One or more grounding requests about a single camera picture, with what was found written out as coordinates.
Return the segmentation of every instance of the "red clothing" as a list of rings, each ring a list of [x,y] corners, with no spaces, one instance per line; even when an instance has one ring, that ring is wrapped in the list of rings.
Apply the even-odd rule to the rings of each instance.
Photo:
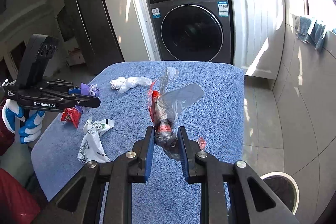
[[[4,102],[0,104],[0,112],[2,111]],[[0,116],[0,156],[2,156],[7,149],[12,145],[14,142],[14,134],[9,131]]]
[[[40,213],[31,194],[0,168],[0,223],[29,224]]]

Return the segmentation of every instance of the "hand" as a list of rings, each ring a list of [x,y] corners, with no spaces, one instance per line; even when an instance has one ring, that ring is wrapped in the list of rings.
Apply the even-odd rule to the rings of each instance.
[[[6,127],[12,133],[15,133],[15,117],[18,117],[21,121],[25,121],[24,110],[14,100],[6,100],[6,104],[2,109],[2,120]],[[28,143],[37,139],[41,134],[42,120],[44,118],[45,111],[37,111],[31,115],[25,125],[19,129],[20,142]]]

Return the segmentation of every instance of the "washing machine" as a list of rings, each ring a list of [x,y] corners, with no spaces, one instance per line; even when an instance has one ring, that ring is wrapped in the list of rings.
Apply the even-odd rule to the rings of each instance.
[[[231,0],[150,0],[161,60],[233,64]]]

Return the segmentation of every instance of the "table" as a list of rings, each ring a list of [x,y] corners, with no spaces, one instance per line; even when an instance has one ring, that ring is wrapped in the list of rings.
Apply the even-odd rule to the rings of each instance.
[[[185,126],[191,140],[202,136],[206,151],[219,160],[235,162],[241,158],[243,144],[244,73],[241,69],[211,62],[125,62],[107,67],[92,84],[100,88],[101,106],[82,115],[78,129],[61,122],[59,114],[45,130],[31,152],[38,181],[48,198],[53,196],[83,166],[77,159],[83,139],[83,125],[89,116],[93,121],[114,119],[115,126],[101,137],[105,153],[114,160],[132,149],[152,125],[148,113],[148,89],[136,87],[119,94],[110,87],[118,77],[145,76],[159,78],[166,67],[175,67],[180,74],[167,91],[187,84],[199,84],[205,94],[185,109],[177,122]],[[155,146],[151,176],[147,184],[133,184],[133,223],[199,223],[200,186],[188,185],[181,164],[169,159],[161,147]]]

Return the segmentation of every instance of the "purple plastic bag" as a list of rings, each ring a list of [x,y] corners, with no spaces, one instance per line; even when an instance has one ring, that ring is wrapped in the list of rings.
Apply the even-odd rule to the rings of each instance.
[[[99,97],[99,88],[97,85],[87,85],[81,83],[81,94],[93,97]],[[90,107],[85,106],[75,106],[76,109],[83,114],[87,114],[90,111]]]

